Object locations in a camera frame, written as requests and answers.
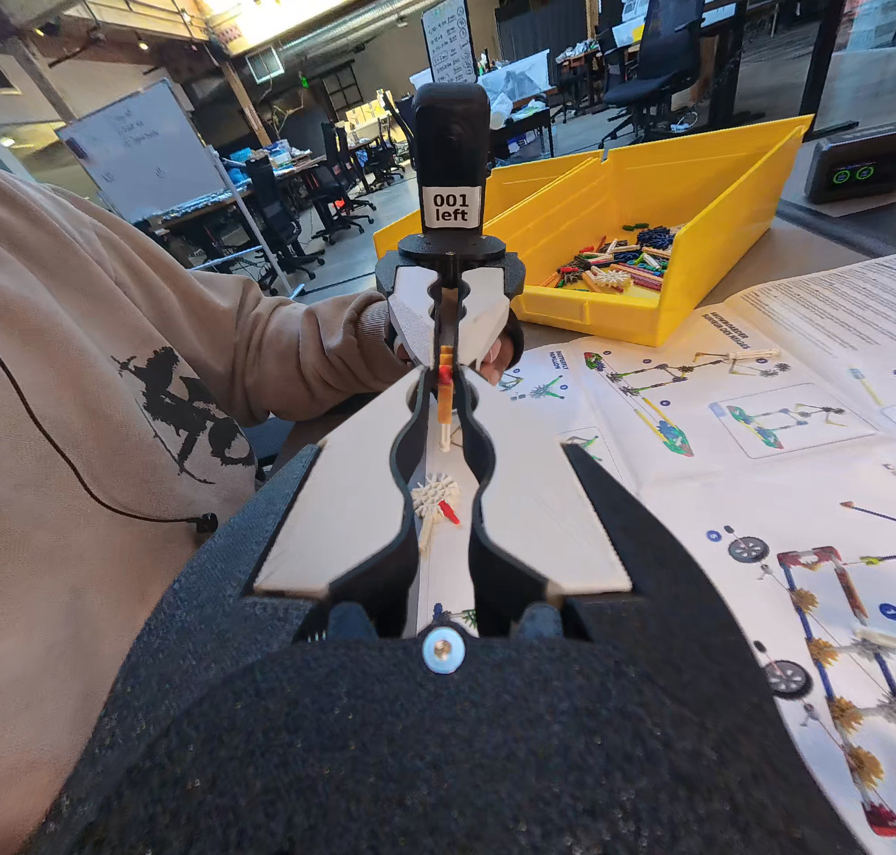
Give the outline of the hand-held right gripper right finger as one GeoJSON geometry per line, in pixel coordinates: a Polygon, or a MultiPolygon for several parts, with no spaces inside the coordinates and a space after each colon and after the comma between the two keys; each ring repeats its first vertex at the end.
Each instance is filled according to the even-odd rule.
{"type": "Polygon", "coordinates": [[[476,479],[469,574],[479,602],[562,602],[633,583],[554,435],[467,368],[455,370],[463,456],[476,479]]]}

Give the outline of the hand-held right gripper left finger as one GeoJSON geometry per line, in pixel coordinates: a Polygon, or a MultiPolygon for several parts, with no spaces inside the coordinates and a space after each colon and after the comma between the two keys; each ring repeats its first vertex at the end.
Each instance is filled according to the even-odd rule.
{"type": "Polygon", "coordinates": [[[257,594],[404,602],[419,556],[405,474],[420,460],[427,372],[415,368],[345,420],[318,453],[254,579],[257,594]]]}

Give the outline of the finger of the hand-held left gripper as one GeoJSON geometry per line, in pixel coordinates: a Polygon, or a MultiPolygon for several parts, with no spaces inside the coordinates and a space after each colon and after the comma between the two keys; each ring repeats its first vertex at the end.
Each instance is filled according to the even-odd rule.
{"type": "Polygon", "coordinates": [[[388,306],[399,345],[409,359],[426,368],[437,364],[435,300],[441,294],[441,280],[435,270],[398,267],[388,306]]]}
{"type": "Polygon", "coordinates": [[[478,369],[504,330],[510,311],[504,283],[503,267],[476,267],[462,274],[454,350],[458,366],[478,369]]]}

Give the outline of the white snowflake connector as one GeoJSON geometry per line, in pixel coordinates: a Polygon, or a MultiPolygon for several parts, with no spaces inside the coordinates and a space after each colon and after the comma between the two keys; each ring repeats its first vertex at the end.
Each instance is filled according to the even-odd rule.
{"type": "Polygon", "coordinates": [[[448,473],[428,475],[423,482],[410,491],[414,512],[420,519],[427,513],[432,513],[434,518],[444,518],[438,509],[438,502],[443,498],[451,503],[458,515],[457,507],[461,500],[461,493],[460,484],[448,473]]]}

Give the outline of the person's left hand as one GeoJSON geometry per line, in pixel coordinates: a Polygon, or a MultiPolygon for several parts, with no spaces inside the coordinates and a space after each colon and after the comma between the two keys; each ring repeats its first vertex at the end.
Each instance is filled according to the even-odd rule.
{"type": "Polygon", "coordinates": [[[501,333],[482,358],[477,373],[492,386],[497,386],[513,358],[513,342],[506,332],[501,333]]]}

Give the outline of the yellow plastic parts bin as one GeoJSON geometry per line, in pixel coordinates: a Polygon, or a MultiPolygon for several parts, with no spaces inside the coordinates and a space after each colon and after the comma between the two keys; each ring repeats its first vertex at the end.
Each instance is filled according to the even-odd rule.
{"type": "MultiPolygon", "coordinates": [[[[494,168],[487,179],[483,215],[484,232],[487,235],[490,234],[489,226],[495,219],[511,211],[516,205],[541,189],[553,184],[555,180],[572,172],[577,166],[588,161],[601,160],[604,152],[600,149],[494,168]]],[[[397,249],[403,238],[420,234],[421,230],[422,221],[419,209],[380,229],[373,237],[376,258],[384,258],[389,251],[397,249]]]]}
{"type": "Polygon", "coordinates": [[[485,232],[526,267],[521,320],[659,346],[767,232],[812,117],[739,126],[593,153],[499,214],[485,232]],[[680,227],[659,291],[548,289],[585,245],[633,238],[625,226],[680,227]]]}

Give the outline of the small whiteboard sign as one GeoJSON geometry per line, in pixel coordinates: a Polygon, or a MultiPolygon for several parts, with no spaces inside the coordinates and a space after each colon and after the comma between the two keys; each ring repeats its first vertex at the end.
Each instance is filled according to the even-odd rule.
{"type": "Polygon", "coordinates": [[[467,0],[442,1],[422,13],[421,25],[432,81],[475,84],[476,56],[467,0]]]}

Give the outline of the black office chair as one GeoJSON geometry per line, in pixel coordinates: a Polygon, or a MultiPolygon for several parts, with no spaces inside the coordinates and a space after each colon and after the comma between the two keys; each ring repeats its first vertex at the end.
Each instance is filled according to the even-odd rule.
{"type": "Polygon", "coordinates": [[[625,70],[623,48],[606,54],[605,105],[624,111],[621,124],[605,139],[617,138],[627,125],[633,144],[663,138],[662,124],[671,122],[674,94],[695,84],[700,76],[700,26],[706,0],[649,0],[636,65],[625,70]]]}
{"type": "Polygon", "coordinates": [[[249,158],[245,173],[251,181],[256,221],[278,266],[285,275],[302,273],[308,280],[315,280],[312,266],[323,266],[325,262],[320,254],[308,255],[303,250],[299,242],[300,222],[281,195],[269,156],[249,158]]]}
{"type": "Polygon", "coordinates": [[[373,203],[350,195],[352,181],[347,166],[342,161],[335,125],[329,120],[321,123],[325,161],[310,170],[308,197],[322,230],[314,234],[325,244],[335,241],[335,236],[355,227],[364,232],[364,224],[372,225],[370,214],[357,213],[361,208],[376,211],[373,203]]]}

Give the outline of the pile of toy pieces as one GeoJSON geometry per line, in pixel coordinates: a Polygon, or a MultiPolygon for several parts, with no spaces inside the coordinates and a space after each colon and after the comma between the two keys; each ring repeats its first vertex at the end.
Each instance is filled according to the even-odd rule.
{"type": "Polygon", "coordinates": [[[541,288],[627,296],[635,289],[659,293],[671,261],[673,245],[685,224],[623,226],[634,238],[603,237],[581,248],[572,259],[544,278],[541,288]]]}

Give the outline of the white printed instruction sheet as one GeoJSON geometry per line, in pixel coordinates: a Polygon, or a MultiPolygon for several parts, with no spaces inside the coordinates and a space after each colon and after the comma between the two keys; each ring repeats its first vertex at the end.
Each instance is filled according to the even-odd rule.
{"type": "Polygon", "coordinates": [[[660,347],[536,348],[498,384],[690,551],[869,853],[894,853],[894,353],[886,256],[746,289],[660,347]]]}

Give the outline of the person's beige hoodie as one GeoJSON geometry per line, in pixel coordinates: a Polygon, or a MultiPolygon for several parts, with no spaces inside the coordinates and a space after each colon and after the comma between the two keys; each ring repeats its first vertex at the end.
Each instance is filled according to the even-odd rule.
{"type": "Polygon", "coordinates": [[[241,423],[178,345],[193,274],[2,174],[2,853],[78,761],[140,626],[253,492],[241,423]]]}

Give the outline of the whiteboard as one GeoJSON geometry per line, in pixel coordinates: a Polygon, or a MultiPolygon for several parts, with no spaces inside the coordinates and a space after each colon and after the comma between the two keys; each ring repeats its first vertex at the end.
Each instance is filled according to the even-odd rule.
{"type": "Polygon", "coordinates": [[[164,78],[56,131],[112,211],[142,222],[227,189],[164,78]]]}

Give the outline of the black device with green lights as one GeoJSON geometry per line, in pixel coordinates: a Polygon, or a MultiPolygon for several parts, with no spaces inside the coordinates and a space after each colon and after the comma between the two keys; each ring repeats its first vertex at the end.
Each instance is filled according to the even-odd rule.
{"type": "Polygon", "coordinates": [[[804,196],[812,204],[883,196],[895,189],[895,123],[816,142],[804,196]]]}

